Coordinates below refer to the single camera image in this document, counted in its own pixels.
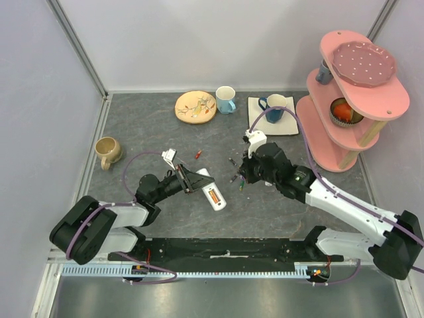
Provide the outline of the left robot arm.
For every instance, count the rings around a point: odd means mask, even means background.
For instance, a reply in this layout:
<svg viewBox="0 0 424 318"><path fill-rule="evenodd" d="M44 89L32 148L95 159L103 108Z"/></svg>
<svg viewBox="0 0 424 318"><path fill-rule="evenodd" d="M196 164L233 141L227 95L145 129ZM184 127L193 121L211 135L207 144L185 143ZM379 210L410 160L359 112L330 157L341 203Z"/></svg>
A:
<svg viewBox="0 0 424 318"><path fill-rule="evenodd" d="M208 173L192 172L178 164L175 172L159 180L153 174L141 177L135 200L105 203L83 196L51 230L49 240L79 265L90 262L100 252L123 252L130 260L140 260L145 244L135 227L151 225L161 212L157 203L179 193L193 193L215 179Z"/></svg>

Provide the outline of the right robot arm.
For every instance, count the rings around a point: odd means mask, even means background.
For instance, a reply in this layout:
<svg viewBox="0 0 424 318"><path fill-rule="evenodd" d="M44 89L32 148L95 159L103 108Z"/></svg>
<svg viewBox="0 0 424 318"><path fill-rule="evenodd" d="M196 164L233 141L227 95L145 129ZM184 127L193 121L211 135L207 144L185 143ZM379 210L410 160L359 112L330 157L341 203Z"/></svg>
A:
<svg viewBox="0 0 424 318"><path fill-rule="evenodd" d="M239 172L250 184L270 184L284 197L328 212L358 231L321 227L316 238L303 244L308 259L340 255L371 261L397 280L406 279L414 269L423 249L423 233L415 214L386 211L340 190L311 168L293 165L274 142L248 142Z"/></svg>

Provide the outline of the orange battery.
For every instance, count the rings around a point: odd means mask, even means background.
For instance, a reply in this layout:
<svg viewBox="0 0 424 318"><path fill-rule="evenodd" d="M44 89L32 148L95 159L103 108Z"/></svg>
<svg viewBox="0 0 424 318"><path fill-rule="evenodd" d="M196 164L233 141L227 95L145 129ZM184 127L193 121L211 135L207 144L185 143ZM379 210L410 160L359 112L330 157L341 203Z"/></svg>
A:
<svg viewBox="0 0 424 318"><path fill-rule="evenodd" d="M217 195L216 191L214 189L210 189L209 190L209 196L211 197L212 201L214 202L214 204L219 205L220 204L220 198Z"/></svg>

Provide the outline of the white remote control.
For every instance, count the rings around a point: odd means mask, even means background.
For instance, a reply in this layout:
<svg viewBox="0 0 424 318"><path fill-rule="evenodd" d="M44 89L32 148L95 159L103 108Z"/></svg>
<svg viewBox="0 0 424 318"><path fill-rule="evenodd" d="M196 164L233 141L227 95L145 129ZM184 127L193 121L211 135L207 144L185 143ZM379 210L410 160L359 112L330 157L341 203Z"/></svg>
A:
<svg viewBox="0 0 424 318"><path fill-rule="evenodd" d="M203 186L201 189L214 211L223 210L227 206L227 202L215 182Z"/></svg>

